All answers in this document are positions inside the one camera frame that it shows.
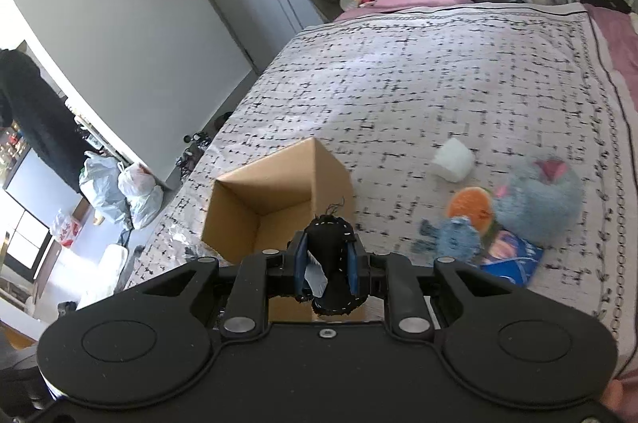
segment white plastic bag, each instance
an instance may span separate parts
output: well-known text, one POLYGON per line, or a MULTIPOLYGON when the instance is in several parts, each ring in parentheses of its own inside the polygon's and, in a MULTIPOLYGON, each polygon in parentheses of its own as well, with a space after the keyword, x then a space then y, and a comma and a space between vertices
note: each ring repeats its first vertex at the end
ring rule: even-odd
POLYGON ((155 178, 140 164, 127 167, 117 179, 117 187, 131 206, 135 229, 148 225, 161 209, 164 191, 155 184, 155 178))
POLYGON ((100 156, 87 151, 80 174, 80 190, 95 210, 112 223, 128 218, 126 198, 117 188, 120 174, 118 161, 112 156, 100 156))
POLYGON ((80 222, 68 213, 57 211, 53 225, 49 229, 53 239, 65 248, 70 248, 82 230, 80 222))
POLYGON ((199 257, 215 257, 219 261, 220 267, 229 267, 232 265, 218 252, 204 243, 196 234, 193 234, 185 227, 174 223, 165 228, 168 233, 169 246, 173 252, 173 254, 162 257, 162 259, 168 261, 162 263, 167 270, 199 259, 199 257))
POLYGON ((141 165, 133 164, 128 166, 117 179, 117 187, 127 200, 137 198, 138 196, 146 196, 150 194, 155 187, 155 178, 149 174, 141 165))

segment white wall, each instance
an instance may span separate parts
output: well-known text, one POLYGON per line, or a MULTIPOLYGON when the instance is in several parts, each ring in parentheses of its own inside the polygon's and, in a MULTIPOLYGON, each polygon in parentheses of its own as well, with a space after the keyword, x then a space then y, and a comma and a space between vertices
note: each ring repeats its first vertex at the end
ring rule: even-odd
POLYGON ((14 0, 0 0, 0 49, 15 49, 24 40, 23 30, 14 0))
POLYGON ((46 54, 29 45, 63 92, 84 113, 81 97, 116 148, 161 179, 183 136, 202 128, 250 71, 207 0, 14 1, 46 54))
POLYGON ((71 213, 81 198, 33 150, 24 157, 6 191, 47 227, 59 209, 71 213))

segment hanging clothes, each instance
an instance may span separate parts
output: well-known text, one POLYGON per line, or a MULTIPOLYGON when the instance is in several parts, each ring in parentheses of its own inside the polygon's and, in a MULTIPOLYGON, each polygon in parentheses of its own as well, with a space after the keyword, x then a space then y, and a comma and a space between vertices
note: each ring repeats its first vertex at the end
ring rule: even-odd
POLYGON ((74 115, 40 76, 31 58, 17 50, 0 50, 0 124, 16 121, 37 156, 75 192, 85 151, 74 115))

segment open cardboard box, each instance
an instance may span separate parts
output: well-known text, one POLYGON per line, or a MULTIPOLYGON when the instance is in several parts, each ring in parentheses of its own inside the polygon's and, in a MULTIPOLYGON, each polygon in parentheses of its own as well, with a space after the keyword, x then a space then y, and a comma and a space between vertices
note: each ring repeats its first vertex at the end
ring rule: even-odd
MULTIPOLYGON (((343 204, 337 215, 353 223, 350 173, 311 137, 217 178, 202 241, 239 264, 252 253, 285 250, 296 231, 334 204, 343 204)), ((270 320, 312 318, 309 303, 270 299, 270 320)))

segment window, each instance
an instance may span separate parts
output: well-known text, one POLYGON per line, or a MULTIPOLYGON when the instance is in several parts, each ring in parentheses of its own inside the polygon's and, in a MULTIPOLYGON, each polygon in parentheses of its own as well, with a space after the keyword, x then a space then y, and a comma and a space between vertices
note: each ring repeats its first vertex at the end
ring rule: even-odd
POLYGON ((33 281, 49 246, 49 229, 4 190, 0 190, 0 235, 9 234, 4 263, 33 281))

